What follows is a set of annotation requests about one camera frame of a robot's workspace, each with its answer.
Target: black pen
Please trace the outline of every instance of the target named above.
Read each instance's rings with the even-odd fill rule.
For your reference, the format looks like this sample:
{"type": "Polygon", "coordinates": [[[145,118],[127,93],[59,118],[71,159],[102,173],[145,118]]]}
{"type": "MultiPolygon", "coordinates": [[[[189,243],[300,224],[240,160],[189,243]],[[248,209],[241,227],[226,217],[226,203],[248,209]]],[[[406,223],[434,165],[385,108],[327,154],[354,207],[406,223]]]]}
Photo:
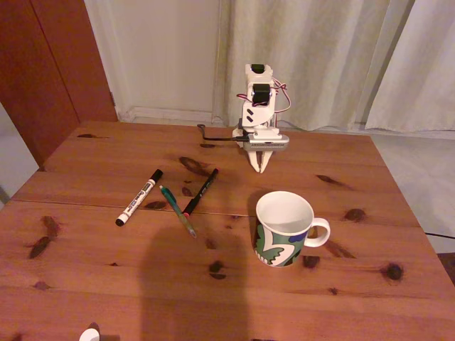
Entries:
{"type": "Polygon", "coordinates": [[[213,180],[215,179],[215,176],[218,174],[218,169],[215,168],[208,177],[207,181],[203,184],[202,188],[199,190],[199,193],[196,194],[196,196],[190,200],[190,202],[186,205],[185,209],[183,210],[183,214],[187,217],[190,216],[190,214],[194,211],[196,208],[196,205],[198,204],[200,198],[204,195],[208,187],[212,184],[213,180]]]}

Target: wall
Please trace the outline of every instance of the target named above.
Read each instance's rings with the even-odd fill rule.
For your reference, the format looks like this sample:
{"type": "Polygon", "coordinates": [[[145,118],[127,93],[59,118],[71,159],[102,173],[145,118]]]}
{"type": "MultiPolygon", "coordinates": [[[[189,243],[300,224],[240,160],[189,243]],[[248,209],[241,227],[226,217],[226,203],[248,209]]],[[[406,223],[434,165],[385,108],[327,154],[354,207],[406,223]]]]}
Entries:
{"type": "Polygon", "coordinates": [[[120,117],[135,107],[211,114],[219,1],[85,4],[120,117]]]}
{"type": "Polygon", "coordinates": [[[0,103],[0,209],[37,169],[38,165],[0,103]]]}

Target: wooden door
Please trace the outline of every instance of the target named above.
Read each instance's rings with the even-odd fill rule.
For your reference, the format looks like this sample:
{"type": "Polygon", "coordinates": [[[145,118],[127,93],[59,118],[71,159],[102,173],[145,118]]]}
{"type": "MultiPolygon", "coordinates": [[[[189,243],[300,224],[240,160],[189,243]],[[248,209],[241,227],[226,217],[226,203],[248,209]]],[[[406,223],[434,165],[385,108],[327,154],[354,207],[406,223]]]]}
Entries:
{"type": "Polygon", "coordinates": [[[0,102],[41,165],[81,121],[116,121],[83,0],[0,1],[0,102]]]}

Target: green pen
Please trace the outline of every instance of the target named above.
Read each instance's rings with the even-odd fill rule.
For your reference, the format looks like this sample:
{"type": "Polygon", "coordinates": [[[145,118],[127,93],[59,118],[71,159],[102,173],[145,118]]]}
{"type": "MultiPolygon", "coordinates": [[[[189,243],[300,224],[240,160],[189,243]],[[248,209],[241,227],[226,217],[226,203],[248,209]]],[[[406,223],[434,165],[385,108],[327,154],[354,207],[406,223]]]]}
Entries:
{"type": "Polygon", "coordinates": [[[186,217],[183,215],[182,211],[180,211],[180,208],[177,206],[177,200],[172,195],[172,192],[168,188],[163,186],[159,186],[159,189],[161,190],[161,193],[164,195],[166,200],[168,200],[169,204],[171,205],[174,212],[177,214],[177,217],[179,218],[181,223],[185,225],[186,229],[188,230],[188,232],[190,232],[191,236],[193,236],[193,238],[196,238],[196,232],[194,231],[194,228],[191,226],[188,219],[186,219],[186,217]]]}

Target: white marker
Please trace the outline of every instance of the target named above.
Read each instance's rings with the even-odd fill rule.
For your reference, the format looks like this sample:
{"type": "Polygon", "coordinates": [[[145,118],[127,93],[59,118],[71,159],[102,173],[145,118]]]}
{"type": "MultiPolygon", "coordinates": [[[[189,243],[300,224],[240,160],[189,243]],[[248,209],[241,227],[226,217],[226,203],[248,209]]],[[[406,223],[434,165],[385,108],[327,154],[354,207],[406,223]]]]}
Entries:
{"type": "Polygon", "coordinates": [[[117,226],[123,226],[125,222],[132,216],[134,211],[139,207],[142,200],[149,194],[150,190],[155,186],[158,182],[159,178],[163,175],[163,172],[159,169],[155,170],[155,173],[151,176],[149,181],[145,184],[144,188],[141,189],[139,193],[137,193],[136,197],[131,201],[131,204],[123,211],[123,213],[115,220],[115,224],[117,226]]]}

